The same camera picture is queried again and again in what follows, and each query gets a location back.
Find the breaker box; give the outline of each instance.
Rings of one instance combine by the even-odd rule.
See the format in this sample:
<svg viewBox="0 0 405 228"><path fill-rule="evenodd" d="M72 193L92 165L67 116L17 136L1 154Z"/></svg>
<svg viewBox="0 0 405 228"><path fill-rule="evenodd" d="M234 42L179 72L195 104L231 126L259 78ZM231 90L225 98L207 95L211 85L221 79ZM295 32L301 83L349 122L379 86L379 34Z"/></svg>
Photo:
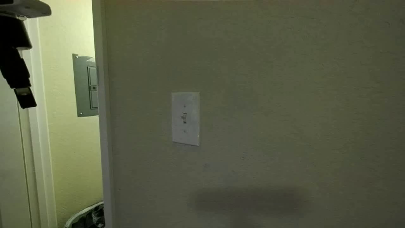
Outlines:
<svg viewBox="0 0 405 228"><path fill-rule="evenodd" d="M72 55L77 117L98 114L98 80L92 57Z"/></svg>

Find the door trim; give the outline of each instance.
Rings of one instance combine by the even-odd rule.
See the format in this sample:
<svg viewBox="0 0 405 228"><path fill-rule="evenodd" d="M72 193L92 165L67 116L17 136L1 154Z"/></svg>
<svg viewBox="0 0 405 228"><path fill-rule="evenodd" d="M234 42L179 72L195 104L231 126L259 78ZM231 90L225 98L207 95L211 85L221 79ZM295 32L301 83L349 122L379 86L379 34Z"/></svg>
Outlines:
<svg viewBox="0 0 405 228"><path fill-rule="evenodd" d="M29 116L28 116L28 110L23 110L17 105L15 108L17 110L19 129L20 129L20 137L21 137L24 175L25 175L25 184L26 184L30 226L31 226L30 228L40 228L38 192L36 192L36 183L35 183L36 180L35 180L35 170L34 170L35 166L34 166L34 159L33 159Z"/></svg>
<svg viewBox="0 0 405 228"><path fill-rule="evenodd" d="M55 200L38 19L25 22L33 48L23 52L38 107L28 110L40 228L55 228Z"/></svg>
<svg viewBox="0 0 405 228"><path fill-rule="evenodd" d="M105 17L104 3L101 0L92 0L92 22L93 22L93 40L95 56L98 76L98 122L100 122L100 143L101 143L101 166L102 166L102 194L104 194L104 217L106 228L114 228L115 223L115 185L111 173L114 171L114 162L110 154L110 103L109 103L109 71L107 71L107 53L105 41Z"/></svg>

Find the light switch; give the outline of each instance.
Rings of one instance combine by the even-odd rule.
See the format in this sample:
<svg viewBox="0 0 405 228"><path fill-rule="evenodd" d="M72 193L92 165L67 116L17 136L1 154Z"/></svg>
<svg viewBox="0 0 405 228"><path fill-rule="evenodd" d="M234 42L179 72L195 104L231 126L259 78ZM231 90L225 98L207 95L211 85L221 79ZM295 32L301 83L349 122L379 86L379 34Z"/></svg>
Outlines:
<svg viewBox="0 0 405 228"><path fill-rule="evenodd" d="M198 93L172 93L172 141L200 146Z"/></svg>

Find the wall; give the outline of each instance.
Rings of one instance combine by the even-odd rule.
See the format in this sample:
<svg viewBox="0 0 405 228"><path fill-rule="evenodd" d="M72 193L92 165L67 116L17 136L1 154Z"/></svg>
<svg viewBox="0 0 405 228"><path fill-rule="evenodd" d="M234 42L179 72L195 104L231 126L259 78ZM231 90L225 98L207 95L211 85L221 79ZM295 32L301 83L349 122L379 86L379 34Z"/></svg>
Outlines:
<svg viewBox="0 0 405 228"><path fill-rule="evenodd" d="M24 155L21 119L24 114L14 91L0 74L0 228L38 227L29 205L29 160Z"/></svg>
<svg viewBox="0 0 405 228"><path fill-rule="evenodd" d="M405 224L405 2L102 9L116 227ZM171 142L185 90L201 147Z"/></svg>
<svg viewBox="0 0 405 228"><path fill-rule="evenodd" d="M40 43L58 227L101 200L98 118L77 118L72 53L93 56L91 2L52 0Z"/></svg>

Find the trash can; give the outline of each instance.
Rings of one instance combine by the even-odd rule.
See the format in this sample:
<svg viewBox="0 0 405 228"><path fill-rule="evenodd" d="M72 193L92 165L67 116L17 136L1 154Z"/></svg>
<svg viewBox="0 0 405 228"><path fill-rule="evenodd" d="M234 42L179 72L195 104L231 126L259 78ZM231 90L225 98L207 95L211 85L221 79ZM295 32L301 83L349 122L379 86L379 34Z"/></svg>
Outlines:
<svg viewBox="0 0 405 228"><path fill-rule="evenodd" d="M104 202L93 204L73 214L64 224L64 228L104 228Z"/></svg>

